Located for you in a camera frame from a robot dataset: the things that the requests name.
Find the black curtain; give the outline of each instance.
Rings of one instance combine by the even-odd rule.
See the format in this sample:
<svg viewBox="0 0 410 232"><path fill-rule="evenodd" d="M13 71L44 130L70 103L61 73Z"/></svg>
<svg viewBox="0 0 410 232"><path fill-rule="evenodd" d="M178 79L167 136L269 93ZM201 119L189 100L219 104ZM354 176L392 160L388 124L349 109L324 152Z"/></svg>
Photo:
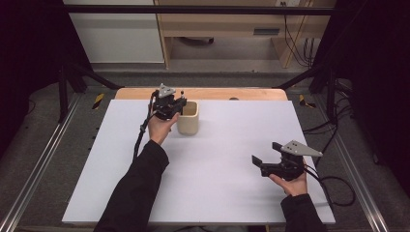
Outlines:
<svg viewBox="0 0 410 232"><path fill-rule="evenodd" d="M69 14L45 6L61 0L0 3L0 159L28 111L29 96L58 81L63 64L92 70ZM70 72L69 81L82 82Z"/></svg>
<svg viewBox="0 0 410 232"><path fill-rule="evenodd" d="M348 0L337 2L344 7L352 4ZM352 81L351 102L376 159L391 167L410 195L409 10L407 0L366 1L346 40L338 47L332 68L337 78ZM331 18L315 62L327 58L327 49L351 18ZM327 77L324 73L316 76L311 90L320 91Z"/></svg>

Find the tape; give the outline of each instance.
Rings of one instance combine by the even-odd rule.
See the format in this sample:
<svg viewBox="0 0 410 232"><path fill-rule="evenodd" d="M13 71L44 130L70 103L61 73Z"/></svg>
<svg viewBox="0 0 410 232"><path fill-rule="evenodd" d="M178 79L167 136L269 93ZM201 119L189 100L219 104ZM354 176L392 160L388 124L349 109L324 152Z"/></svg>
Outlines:
<svg viewBox="0 0 410 232"><path fill-rule="evenodd" d="M93 109L98 109L102 100L103 100L103 94L98 94L96 97L96 101L94 102Z"/></svg>

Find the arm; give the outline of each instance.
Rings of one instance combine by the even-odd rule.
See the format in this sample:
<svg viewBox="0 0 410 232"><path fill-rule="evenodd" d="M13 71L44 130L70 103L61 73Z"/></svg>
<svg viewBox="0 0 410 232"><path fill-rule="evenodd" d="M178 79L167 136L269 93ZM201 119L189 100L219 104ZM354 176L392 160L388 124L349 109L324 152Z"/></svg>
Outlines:
<svg viewBox="0 0 410 232"><path fill-rule="evenodd" d="M286 218L286 232L327 231L308 194L288 195L280 205Z"/></svg>
<svg viewBox="0 0 410 232"><path fill-rule="evenodd" d="M308 195L306 172L289 182L274 174L271 174L269 178L282 187L288 195L280 203L286 218L286 232L327 231Z"/></svg>
<svg viewBox="0 0 410 232"><path fill-rule="evenodd" d="M161 147L178 115L169 121L153 117L149 124L150 141L132 162L106 205L94 231L145 231L160 188L168 156Z"/></svg>

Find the black sleeve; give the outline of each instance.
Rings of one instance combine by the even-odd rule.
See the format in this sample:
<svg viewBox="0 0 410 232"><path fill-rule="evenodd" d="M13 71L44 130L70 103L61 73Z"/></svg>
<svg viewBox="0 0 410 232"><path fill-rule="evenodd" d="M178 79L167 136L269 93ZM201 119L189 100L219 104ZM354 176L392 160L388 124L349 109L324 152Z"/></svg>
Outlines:
<svg viewBox="0 0 410 232"><path fill-rule="evenodd" d="M286 232L327 231L308 194L289 195L280 205L286 218Z"/></svg>
<svg viewBox="0 0 410 232"><path fill-rule="evenodd" d="M94 231L145 231L168 164L163 148L150 140L112 192Z"/></svg>

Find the beige cup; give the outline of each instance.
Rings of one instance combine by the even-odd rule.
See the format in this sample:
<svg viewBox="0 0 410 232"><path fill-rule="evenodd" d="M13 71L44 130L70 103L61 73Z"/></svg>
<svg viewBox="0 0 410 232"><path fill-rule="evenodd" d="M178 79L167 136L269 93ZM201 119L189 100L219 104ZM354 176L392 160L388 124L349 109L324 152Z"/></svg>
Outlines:
<svg viewBox="0 0 410 232"><path fill-rule="evenodd" d="M180 134L194 135L199 128L199 106L196 101L187 101L187 105L182 108L182 115L177 121L177 128Z"/></svg>

